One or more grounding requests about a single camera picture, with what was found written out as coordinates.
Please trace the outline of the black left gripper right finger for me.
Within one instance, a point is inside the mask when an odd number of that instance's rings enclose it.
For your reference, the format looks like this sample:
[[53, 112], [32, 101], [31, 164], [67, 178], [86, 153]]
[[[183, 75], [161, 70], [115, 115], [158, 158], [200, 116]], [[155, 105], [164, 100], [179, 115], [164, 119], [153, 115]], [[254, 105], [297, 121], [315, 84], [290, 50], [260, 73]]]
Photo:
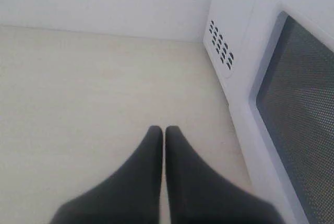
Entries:
[[165, 131], [171, 223], [281, 223], [268, 202], [238, 188], [199, 156], [178, 126]]

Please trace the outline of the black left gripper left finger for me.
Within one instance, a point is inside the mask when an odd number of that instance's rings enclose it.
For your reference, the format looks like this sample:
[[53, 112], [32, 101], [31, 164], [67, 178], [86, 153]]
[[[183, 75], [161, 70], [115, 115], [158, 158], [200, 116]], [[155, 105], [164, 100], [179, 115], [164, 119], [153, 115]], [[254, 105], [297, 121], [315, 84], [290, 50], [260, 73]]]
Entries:
[[163, 132], [151, 126], [117, 171], [63, 204], [51, 223], [159, 223], [162, 163]]

